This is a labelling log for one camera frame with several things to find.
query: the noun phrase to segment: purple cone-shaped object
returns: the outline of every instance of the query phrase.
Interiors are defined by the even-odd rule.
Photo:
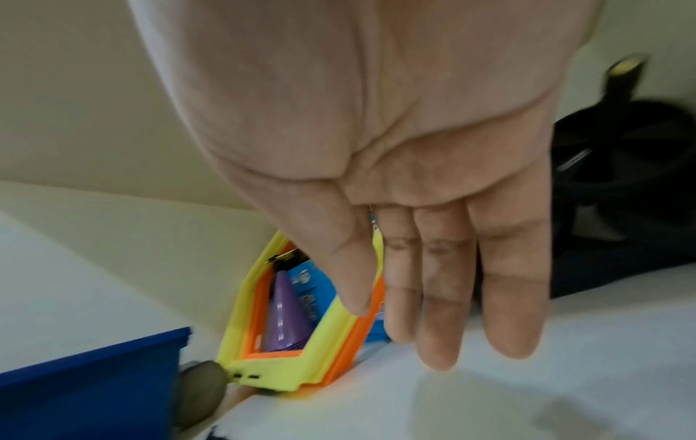
[[[279,352],[304,347],[312,335],[312,325],[305,308],[292,291],[285,270],[275,275],[275,291],[268,307],[263,351]]]

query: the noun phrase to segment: gray rounded object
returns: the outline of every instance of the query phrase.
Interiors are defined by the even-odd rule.
[[[227,372],[220,364],[185,364],[179,374],[174,401],[174,424],[190,428],[215,413],[227,390]]]

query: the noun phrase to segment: human palm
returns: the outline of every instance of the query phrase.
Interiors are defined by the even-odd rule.
[[[385,325],[460,353],[477,250],[486,334],[538,344],[550,278],[548,146],[594,0],[131,0],[215,169],[366,311],[385,238]]]

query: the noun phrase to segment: blue bin edge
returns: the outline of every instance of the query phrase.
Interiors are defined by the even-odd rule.
[[[189,343],[190,335],[190,327],[178,328],[176,330],[165,331],[164,333],[158,333],[132,341],[106,346],[101,349],[73,354],[40,364],[7,371],[5,373],[0,373],[0,389],[160,344],[178,341],[181,343],[179,348],[182,349]]]

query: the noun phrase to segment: hand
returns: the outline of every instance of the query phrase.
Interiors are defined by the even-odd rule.
[[[213,167],[354,313],[385,238],[385,325],[457,361],[476,271],[499,352],[529,356],[550,279],[548,147],[595,0],[131,0]]]

